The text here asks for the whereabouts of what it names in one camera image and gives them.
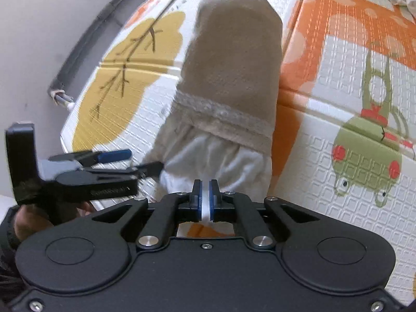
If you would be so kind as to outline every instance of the frog red cheek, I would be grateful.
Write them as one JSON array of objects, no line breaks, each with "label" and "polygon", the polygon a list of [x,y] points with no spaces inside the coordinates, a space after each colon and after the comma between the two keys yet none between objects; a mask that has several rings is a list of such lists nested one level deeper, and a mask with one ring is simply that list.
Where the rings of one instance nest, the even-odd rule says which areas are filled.
[{"label": "frog red cheek", "polygon": [[345,148],[343,146],[334,146],[332,149],[332,158],[334,160],[344,160]]},{"label": "frog red cheek", "polygon": [[398,161],[394,160],[390,163],[390,166],[388,168],[388,174],[392,179],[396,179],[400,175],[400,165]]}]

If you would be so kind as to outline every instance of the black sleeve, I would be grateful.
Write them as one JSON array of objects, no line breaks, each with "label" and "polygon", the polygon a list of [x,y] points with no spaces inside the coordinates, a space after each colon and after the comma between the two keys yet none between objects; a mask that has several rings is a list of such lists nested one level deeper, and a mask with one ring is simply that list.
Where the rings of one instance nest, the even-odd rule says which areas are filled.
[{"label": "black sleeve", "polygon": [[15,264],[15,252],[19,245],[13,220],[19,206],[10,208],[0,225],[0,298],[9,302],[25,288]]}]

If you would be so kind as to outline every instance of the patterned play mat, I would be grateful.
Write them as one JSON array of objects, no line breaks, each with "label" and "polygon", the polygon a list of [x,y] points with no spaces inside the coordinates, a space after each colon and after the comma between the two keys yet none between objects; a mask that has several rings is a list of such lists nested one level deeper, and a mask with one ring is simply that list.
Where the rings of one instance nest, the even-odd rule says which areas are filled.
[{"label": "patterned play mat", "polygon": [[[130,148],[136,163],[144,158],[169,114],[200,1],[138,8],[77,100],[61,134],[66,151]],[[269,194],[383,236],[397,257],[386,288],[408,304],[416,297],[414,19],[388,0],[268,1],[284,30]],[[156,200],[151,182],[140,190]],[[207,230],[189,234],[215,234]]]}]

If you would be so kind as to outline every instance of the silver screw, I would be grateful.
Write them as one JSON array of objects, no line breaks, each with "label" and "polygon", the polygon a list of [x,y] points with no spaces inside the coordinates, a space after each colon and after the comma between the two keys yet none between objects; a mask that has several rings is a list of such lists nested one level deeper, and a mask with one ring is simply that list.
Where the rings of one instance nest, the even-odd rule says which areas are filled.
[{"label": "silver screw", "polygon": [[373,305],[371,305],[371,312],[381,312],[383,309],[383,302],[374,302]]},{"label": "silver screw", "polygon": [[203,243],[203,244],[201,245],[201,247],[202,247],[204,250],[211,250],[214,246],[213,246],[212,244],[210,244],[210,243]]},{"label": "silver screw", "polygon": [[156,236],[143,236],[139,238],[139,244],[143,246],[153,246],[159,243],[159,238]]},{"label": "silver screw", "polygon": [[273,239],[268,236],[257,236],[253,238],[253,244],[257,246],[269,246],[273,243]]},{"label": "silver screw", "polygon": [[29,303],[29,308],[33,311],[33,312],[42,312],[43,311],[43,305],[36,301],[36,300],[32,300]]}]

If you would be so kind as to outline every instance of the green frog illustration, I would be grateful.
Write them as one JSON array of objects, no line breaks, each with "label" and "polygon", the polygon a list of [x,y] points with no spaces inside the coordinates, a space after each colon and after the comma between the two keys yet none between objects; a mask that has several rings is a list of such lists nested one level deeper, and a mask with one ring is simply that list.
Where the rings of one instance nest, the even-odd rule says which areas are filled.
[{"label": "green frog illustration", "polygon": [[[381,102],[376,102],[370,93],[370,81],[374,76],[379,77],[386,88],[386,97]],[[337,196],[345,196],[350,187],[356,184],[371,189],[376,206],[383,207],[391,188],[399,180],[402,160],[400,145],[413,149],[412,142],[408,140],[406,119],[392,104],[389,57],[382,72],[371,66],[371,51],[368,51],[361,91],[363,109],[360,116],[344,123],[334,141],[334,191]],[[390,114],[398,130],[388,128]]]}]

